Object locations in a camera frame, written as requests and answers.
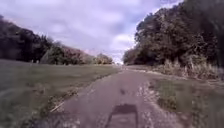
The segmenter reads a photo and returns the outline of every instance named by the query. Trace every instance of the cloud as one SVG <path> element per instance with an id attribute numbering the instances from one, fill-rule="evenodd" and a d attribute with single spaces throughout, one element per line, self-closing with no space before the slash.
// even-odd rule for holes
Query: cloud
<path id="1" fill-rule="evenodd" d="M 17 25 L 91 54 L 121 62 L 135 27 L 148 13 L 180 0 L 1 0 L 0 13 Z"/>

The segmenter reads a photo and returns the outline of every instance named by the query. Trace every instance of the paved path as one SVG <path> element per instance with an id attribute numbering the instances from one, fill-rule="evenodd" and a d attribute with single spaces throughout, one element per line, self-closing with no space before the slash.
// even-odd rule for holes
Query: paved path
<path id="1" fill-rule="evenodd" d="M 123 71 L 92 83 L 38 127 L 182 128 L 174 115 L 160 109 L 145 73 Z"/>

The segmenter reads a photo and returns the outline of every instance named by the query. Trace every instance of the cloudy sky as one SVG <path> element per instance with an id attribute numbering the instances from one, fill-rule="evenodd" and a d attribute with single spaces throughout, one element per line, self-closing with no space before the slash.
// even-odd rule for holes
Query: cloudy sky
<path id="1" fill-rule="evenodd" d="M 21 27 L 90 54 L 121 62 L 134 46 L 136 25 L 181 0 L 1 0 L 0 14 Z"/>

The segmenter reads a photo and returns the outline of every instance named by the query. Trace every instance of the lawn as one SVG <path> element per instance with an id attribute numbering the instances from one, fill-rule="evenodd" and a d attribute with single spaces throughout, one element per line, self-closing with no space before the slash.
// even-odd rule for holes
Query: lawn
<path id="1" fill-rule="evenodd" d="M 112 66 L 56 66 L 0 60 L 0 128 L 44 116 L 77 90 L 118 72 Z"/>
<path id="2" fill-rule="evenodd" d="M 186 128 L 224 127 L 223 83 L 166 78 L 153 81 L 160 94 L 158 104 L 176 113 Z"/>

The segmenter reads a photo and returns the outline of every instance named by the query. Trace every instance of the tree canopy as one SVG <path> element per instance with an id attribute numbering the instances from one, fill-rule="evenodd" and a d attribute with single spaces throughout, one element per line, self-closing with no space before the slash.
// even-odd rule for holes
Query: tree canopy
<path id="1" fill-rule="evenodd" d="M 21 28 L 0 16 L 0 58 L 44 64 L 111 64 L 112 59 L 100 54 L 89 55 L 47 36 Z"/>
<path id="2" fill-rule="evenodd" d="M 218 0 L 185 0 L 147 15 L 136 27 L 136 46 L 126 51 L 124 63 L 158 65 L 178 60 L 186 66 L 195 58 L 219 64 L 224 22 L 217 15 L 223 5 Z"/>

